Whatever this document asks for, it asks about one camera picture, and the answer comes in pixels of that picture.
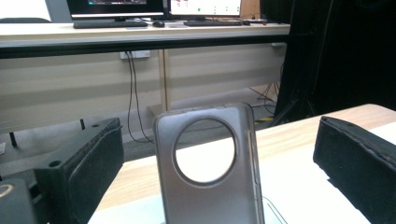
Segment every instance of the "black keyboard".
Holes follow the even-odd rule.
[[[106,21],[106,22],[75,22],[75,29],[94,29],[94,28],[122,28],[122,27],[146,27],[145,21]]]
[[[241,21],[185,21],[186,26],[241,26]]]

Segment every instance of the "gray phone case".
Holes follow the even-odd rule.
[[[204,119],[217,121],[230,131],[234,154],[222,177],[202,183],[180,171],[176,145],[190,124]],[[253,121],[252,109],[246,104],[181,110],[156,118],[154,136],[167,224],[264,223]]]

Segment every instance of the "white desk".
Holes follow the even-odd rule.
[[[0,133],[126,111],[129,64],[118,51],[152,49],[134,60],[141,106],[171,109],[176,100],[278,82],[286,48],[262,40],[289,28],[0,24]]]
[[[331,113],[396,140],[396,112],[363,105]],[[288,223],[368,223],[312,161],[319,117],[257,132],[262,193]],[[164,221],[155,157],[126,162],[91,223]]]

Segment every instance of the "floor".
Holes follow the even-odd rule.
[[[274,102],[251,88],[174,102],[172,103],[172,109],[238,102],[245,102],[253,107],[255,120],[271,117],[275,109]],[[152,139],[151,127],[155,115],[152,114],[149,108],[140,108],[139,113],[133,110],[130,113],[124,111],[103,117],[85,118],[84,124],[90,126],[99,120],[114,117],[120,118],[121,121],[122,141],[125,151],[124,159],[126,161],[154,155],[155,148],[152,143],[138,143],[134,140],[145,141],[144,135]],[[267,125],[268,122],[258,123],[256,130],[265,128]],[[51,151],[60,147],[79,132],[81,132],[79,120],[15,132],[17,147],[11,145],[7,133],[0,134],[0,146],[5,147],[5,152],[0,154],[0,175],[9,175],[34,167]]]

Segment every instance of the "wall socket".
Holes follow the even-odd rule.
[[[150,52],[149,50],[137,50],[137,51],[129,51],[132,54],[132,58],[149,58]],[[120,52],[120,58],[128,60],[128,56],[126,52]]]

